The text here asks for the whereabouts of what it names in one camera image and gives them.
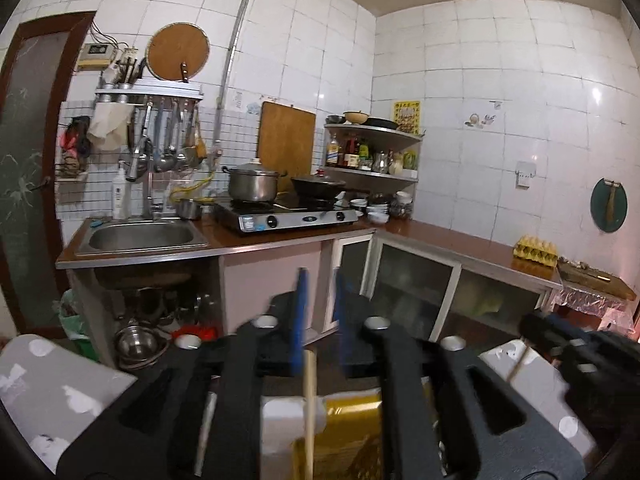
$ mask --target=wooden cutting board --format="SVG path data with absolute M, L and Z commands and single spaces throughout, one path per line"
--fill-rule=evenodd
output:
M 268 170 L 280 174 L 278 191 L 293 189 L 292 176 L 311 173 L 316 114 L 263 102 L 258 130 L 258 158 Z

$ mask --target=yellow poster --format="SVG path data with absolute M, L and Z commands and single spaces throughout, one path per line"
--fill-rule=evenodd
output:
M 394 121 L 398 130 L 406 134 L 420 135 L 420 101 L 396 101 Z

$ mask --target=round cutting board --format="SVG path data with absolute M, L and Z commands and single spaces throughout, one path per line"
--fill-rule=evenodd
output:
M 161 28 L 146 48 L 146 63 L 160 79 L 182 80 L 180 64 L 187 65 L 187 78 L 196 75 L 209 57 L 209 40 L 191 23 L 171 23 Z

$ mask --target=egg carton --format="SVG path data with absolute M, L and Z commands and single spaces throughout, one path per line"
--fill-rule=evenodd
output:
M 523 236 L 513 248 L 513 256 L 531 260 L 547 267 L 558 263 L 558 248 L 551 242 L 545 242 L 535 236 Z

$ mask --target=red object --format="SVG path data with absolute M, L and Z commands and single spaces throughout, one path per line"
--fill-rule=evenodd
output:
M 203 341 L 213 341 L 218 339 L 218 330 L 214 326 L 184 325 L 183 327 L 171 332 L 172 339 L 176 339 L 183 334 L 192 334 L 198 336 Z

